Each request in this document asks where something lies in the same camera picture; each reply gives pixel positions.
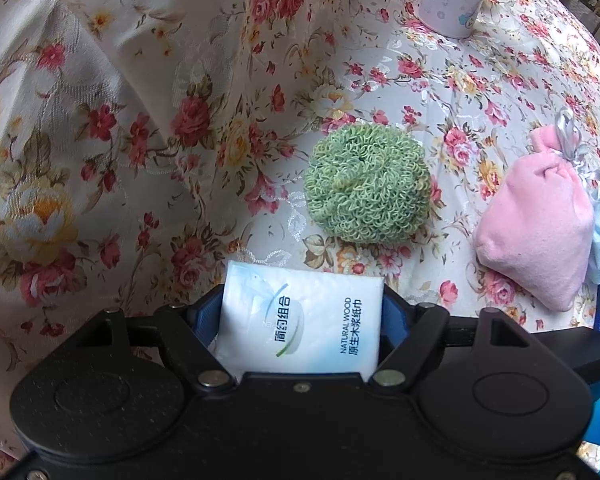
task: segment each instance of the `white tissue packet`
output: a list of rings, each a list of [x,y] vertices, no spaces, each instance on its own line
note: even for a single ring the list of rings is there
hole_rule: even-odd
[[[382,278],[229,262],[215,355],[244,372],[324,374],[378,367]]]

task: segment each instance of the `pink rose pattern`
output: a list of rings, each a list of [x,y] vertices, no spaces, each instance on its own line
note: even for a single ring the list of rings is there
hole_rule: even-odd
[[[0,23],[43,16],[0,26],[0,214],[9,182],[36,164],[27,177],[52,190],[36,214],[64,229],[44,265],[0,268],[11,452],[1,399],[23,370],[103,304],[133,315],[195,301],[229,258],[382,276],[412,301],[460,315],[497,306],[528,330],[591,323],[591,291],[555,320],[472,253],[495,184],[557,107],[573,108],[600,163],[600,50],[556,0],[486,0],[488,50],[444,41],[417,20],[417,0],[208,0],[208,15],[183,0],[58,0],[64,21],[41,1],[0,0]],[[430,218],[402,247],[347,244],[308,220],[311,148],[358,120],[423,143]],[[37,158],[24,156],[29,139]]]

